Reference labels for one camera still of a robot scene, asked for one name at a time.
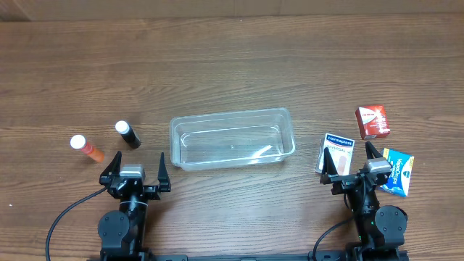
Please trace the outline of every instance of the robotic arm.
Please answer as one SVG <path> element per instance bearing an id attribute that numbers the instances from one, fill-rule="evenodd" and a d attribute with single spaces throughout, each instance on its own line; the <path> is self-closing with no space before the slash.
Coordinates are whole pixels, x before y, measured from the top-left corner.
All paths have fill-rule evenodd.
<path id="1" fill-rule="evenodd" d="M 371 142 L 365 144 L 368 160 L 356 175 L 338 175 L 334 161 L 328 151 L 324 150 L 323 174 L 320 182 L 332 184 L 332 194 L 345 194 L 351 211 L 354 213 L 360 242 L 349 243 L 344 257 L 340 260 L 352 261 L 407 261 L 407 252 L 400 252 L 398 247 L 405 243 L 404 233 L 407 226 L 407 215 L 395 206 L 383 206 L 377 200 L 375 189 L 384 185 L 392 171 L 392 165 L 376 150 Z"/>
<path id="2" fill-rule="evenodd" d="M 316 252 L 319 242 L 340 225 L 337 224 L 319 238 L 314 250 L 308 254 L 219 257 L 154 256 L 149 249 L 143 248 L 148 201 L 160 200 L 161 192 L 171 190 L 164 154 L 159 160 L 159 185 L 145 186 L 144 168 L 141 165 L 120 168 L 122 154 L 118 152 L 100 175 L 99 182 L 110 195 L 120 200 L 120 207 L 108 212 L 99 221 L 100 259 L 89 261 L 408 261 L 407 252 L 398 250 L 405 242 L 407 215 L 398 207 L 380 207 L 375 193 L 377 186 L 388 181 L 392 166 L 370 142 L 366 142 L 366 152 L 368 160 L 356 175 L 338 175 L 330 152 L 325 149 L 320 177 L 322 184 L 332 184 L 333 195 L 347 196 L 350 205 L 348 207 L 347 204 L 347 207 L 353 212 L 353 217 L 342 225 L 354 219 L 360 242 L 348 243 L 344 251 Z"/>
<path id="3" fill-rule="evenodd" d="M 119 210 L 105 214 L 99 221 L 101 261 L 149 261 L 152 253 L 143 248 L 146 209 L 149 200 L 160 200 L 160 192 L 170 192 L 171 183 L 161 153 L 158 186 L 145 186 L 142 165 L 121 165 L 118 152 L 107 169 L 100 175 L 100 184 L 108 193 L 120 200 Z"/>

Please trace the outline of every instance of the product packaging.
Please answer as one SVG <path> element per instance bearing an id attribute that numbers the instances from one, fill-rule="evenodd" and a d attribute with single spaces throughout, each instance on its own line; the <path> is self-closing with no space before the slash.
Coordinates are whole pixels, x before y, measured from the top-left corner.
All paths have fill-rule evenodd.
<path id="1" fill-rule="evenodd" d="M 383 138 L 390 134 L 383 105 L 359 107 L 356 110 L 356 118 L 362 139 Z"/>
<path id="2" fill-rule="evenodd" d="M 413 171 L 414 156 L 384 149 L 384 157 L 391 164 L 389 181 L 378 189 L 398 196 L 407 196 Z"/>
<path id="3" fill-rule="evenodd" d="M 331 153 L 333 163 L 339 175 L 348 175 L 355 141 L 326 133 L 326 137 L 320 143 L 319 158 L 315 169 L 317 173 L 322 173 L 322 168 L 324 166 L 323 155 L 326 147 Z"/>

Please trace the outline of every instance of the red box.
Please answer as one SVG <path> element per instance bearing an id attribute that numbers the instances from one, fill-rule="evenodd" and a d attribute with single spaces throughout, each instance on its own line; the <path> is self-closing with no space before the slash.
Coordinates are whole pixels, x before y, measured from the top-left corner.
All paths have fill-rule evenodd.
<path id="1" fill-rule="evenodd" d="M 383 105 L 359 107 L 356 110 L 357 124 L 362 139 L 383 138 L 390 134 L 389 121 Z"/>

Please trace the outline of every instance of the transparent plastic tray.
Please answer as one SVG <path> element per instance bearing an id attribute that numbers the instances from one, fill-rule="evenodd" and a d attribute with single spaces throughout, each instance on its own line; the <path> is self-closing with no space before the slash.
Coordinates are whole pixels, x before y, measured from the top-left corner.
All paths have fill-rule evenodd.
<path id="1" fill-rule="evenodd" d="M 184 170 L 281 162 L 294 151 L 285 108 L 176 117 L 170 122 L 171 162 Z"/>

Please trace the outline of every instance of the black wire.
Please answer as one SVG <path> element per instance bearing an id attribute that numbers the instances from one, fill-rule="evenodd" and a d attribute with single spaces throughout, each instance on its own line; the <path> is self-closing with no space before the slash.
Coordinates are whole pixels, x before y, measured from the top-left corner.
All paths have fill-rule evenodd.
<path id="1" fill-rule="evenodd" d="M 345 206 L 347 206 L 347 209 L 349 210 L 348 202 L 347 202 L 347 194 L 343 194 L 343 201 L 345 202 Z"/>
<path id="2" fill-rule="evenodd" d="M 364 183 L 364 179 L 362 179 L 362 201 L 361 201 L 361 205 L 358 207 L 358 209 L 356 210 L 355 213 L 353 213 L 353 216 L 351 216 L 350 218 L 348 218 L 347 220 L 343 220 L 341 221 L 340 223 L 337 223 L 336 225 L 334 225 L 333 227 L 329 228 L 324 234 L 322 234 L 322 236 L 319 237 L 319 239 L 316 241 L 316 244 L 314 244 L 314 248 L 312 249 L 312 260 L 313 261 L 318 261 L 316 259 L 316 251 L 318 249 L 318 246 L 319 246 L 319 243 L 332 231 L 336 230 L 337 228 L 347 224 L 349 221 L 353 220 L 353 218 L 355 218 L 360 211 L 362 211 L 363 209 L 363 205 L 364 205 L 364 201 L 365 201 L 365 183 Z"/>
<path id="3" fill-rule="evenodd" d="M 106 191 L 108 188 L 109 188 L 109 185 L 106 186 L 106 187 L 104 187 L 104 188 L 102 188 L 102 189 L 100 189 L 100 190 L 97 191 L 97 192 L 94 192 L 94 193 L 92 193 L 92 194 L 86 196 L 86 197 L 83 198 L 83 199 L 78 200 L 76 203 L 70 205 L 69 207 L 66 208 L 66 210 L 64 210 L 63 212 L 61 212 L 61 214 L 59 214 L 59 216 L 57 217 L 57 219 L 53 222 L 53 224 L 52 224 L 51 227 L 50 227 L 49 235 L 46 237 L 46 241 L 45 241 L 45 257 L 46 257 L 46 260 L 47 260 L 47 261 L 51 261 L 51 260 L 50 260 L 50 238 L 51 238 L 51 234 L 53 233 L 53 230 L 54 230 L 55 227 L 57 226 L 59 220 L 60 220 L 61 218 L 63 218 L 63 216 L 64 216 L 66 213 L 68 213 L 73 207 L 79 205 L 79 204 L 82 203 L 82 202 L 85 202 L 85 201 L 87 201 L 87 200 L 93 198 L 94 196 L 96 196 L 96 195 L 102 193 L 103 191 Z"/>

